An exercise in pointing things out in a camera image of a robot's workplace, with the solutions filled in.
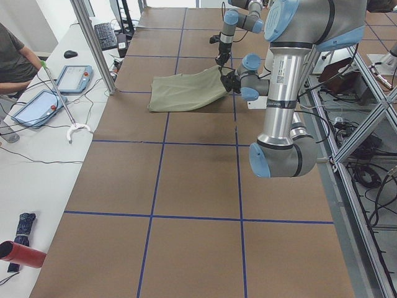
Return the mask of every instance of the red cylinder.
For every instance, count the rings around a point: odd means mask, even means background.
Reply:
[[[0,260],[15,264],[40,268],[43,266],[46,255],[42,251],[34,250],[13,241],[6,241],[0,244]]]

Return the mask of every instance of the blue joint cap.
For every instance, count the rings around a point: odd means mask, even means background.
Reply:
[[[252,172],[260,178],[270,178],[270,168],[265,154],[257,143],[249,146],[249,164]]]
[[[245,101],[256,101],[259,98],[259,92],[253,88],[242,87],[241,88],[241,97]]]
[[[243,58],[243,66],[248,70],[258,70],[261,65],[261,58],[256,54],[248,54]]]
[[[365,26],[358,27],[317,46],[317,51],[328,52],[347,48],[359,43],[364,37]]]
[[[301,0],[276,1],[270,8],[266,19],[265,39],[273,42],[278,39],[297,13]]]
[[[228,25],[236,25],[238,23],[238,12],[234,10],[227,11],[224,22]]]
[[[263,29],[264,23],[263,20],[259,19],[255,22],[254,27],[252,28],[252,32],[260,33]]]

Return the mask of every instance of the computer mouse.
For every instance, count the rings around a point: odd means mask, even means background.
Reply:
[[[68,50],[68,51],[66,51],[66,52],[63,54],[63,56],[64,56],[66,59],[76,57],[77,55],[78,55],[77,52],[72,51],[72,50]]]

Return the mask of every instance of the black umbrella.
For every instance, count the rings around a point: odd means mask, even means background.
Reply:
[[[32,229],[33,221],[36,219],[36,214],[34,213],[23,213],[19,216],[19,223],[17,227],[17,235],[14,242],[29,246],[28,236]],[[11,263],[8,266],[7,272],[18,272],[19,264]]]

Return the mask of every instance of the keyboard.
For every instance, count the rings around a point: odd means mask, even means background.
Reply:
[[[117,48],[117,40],[114,35],[112,26],[110,23],[102,23],[94,26],[95,34],[99,40],[100,49],[110,50],[111,48]]]

